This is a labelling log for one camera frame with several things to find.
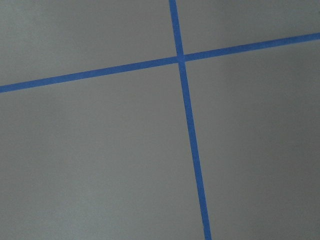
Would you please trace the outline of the crossing blue tape strip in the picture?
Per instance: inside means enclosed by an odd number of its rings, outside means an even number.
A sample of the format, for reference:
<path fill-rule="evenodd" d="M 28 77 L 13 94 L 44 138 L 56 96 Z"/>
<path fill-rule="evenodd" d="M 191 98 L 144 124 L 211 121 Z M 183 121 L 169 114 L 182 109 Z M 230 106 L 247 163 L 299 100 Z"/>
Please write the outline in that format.
<path fill-rule="evenodd" d="M 203 233 L 204 233 L 204 238 L 206 240 L 211 240 L 212 239 L 211 226 L 210 226 L 210 220 L 209 220 L 209 214 L 208 214 L 208 208 L 207 208 L 206 193 L 205 193 L 205 187 L 203 182 L 202 167 L 201 167 L 201 161 L 199 156 L 197 135 L 196 135 L 196 129 L 195 129 L 195 123 L 194 123 L 194 117 L 193 117 L 193 109 L 192 109 L 190 88 L 189 88 L 187 68 L 186 68 L 186 59 L 185 59 L 184 48 L 183 48 L 182 34 L 181 34 L 179 14 L 178 14 L 178 6 L 175 0 L 169 1 L 169 10 L 170 10 L 173 35 L 174 35 L 177 64 L 178 64 L 178 70 L 179 70 L 179 76 L 180 76 L 183 104 L 184 104 L 184 110 L 185 110 L 188 136 L 189 136 L 190 150 L 192 155 L 192 162 L 193 162 L 193 169 L 194 169 L 199 208 L 200 208 L 200 214 L 201 214 L 201 221 L 203 226 Z"/>

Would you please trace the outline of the long blue tape strip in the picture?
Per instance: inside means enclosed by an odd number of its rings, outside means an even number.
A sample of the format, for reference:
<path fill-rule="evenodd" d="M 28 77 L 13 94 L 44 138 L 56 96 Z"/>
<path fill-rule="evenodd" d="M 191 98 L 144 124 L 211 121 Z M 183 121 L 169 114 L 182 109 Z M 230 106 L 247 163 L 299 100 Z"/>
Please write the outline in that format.
<path fill-rule="evenodd" d="M 317 32 L 317 33 L 304 34 L 299 36 L 292 36 L 292 37 L 273 39 L 273 40 L 267 40 L 262 42 L 255 42 L 255 43 L 242 44 L 237 46 L 189 53 L 184 56 L 184 59 L 185 61 L 190 62 L 190 61 L 196 61 L 201 59 L 232 55 L 237 53 L 275 48 L 275 47 L 280 47 L 285 45 L 299 44 L 299 43 L 310 42 L 310 41 L 318 41 L 319 39 L 320 39 L 320 34 Z M 142 61 L 142 62 L 136 62 L 136 63 L 112 66 L 107 68 L 88 70 L 88 71 L 71 73 L 66 75 L 53 76 L 48 78 L 2 85 L 0 87 L 0 92 L 7 93 L 7 92 L 19 91 L 24 89 L 36 88 L 36 87 L 61 84 L 65 82 L 72 82 L 72 81 L 77 81 L 82 79 L 89 79 L 89 78 L 113 75 L 118 73 L 130 72 L 135 70 L 166 66 L 166 65 L 177 64 L 177 63 L 178 63 L 178 57 L 172 56 L 172 57 L 166 57 L 166 58 L 160 58 L 160 59 L 154 59 L 154 60 L 148 60 L 148 61 Z"/>

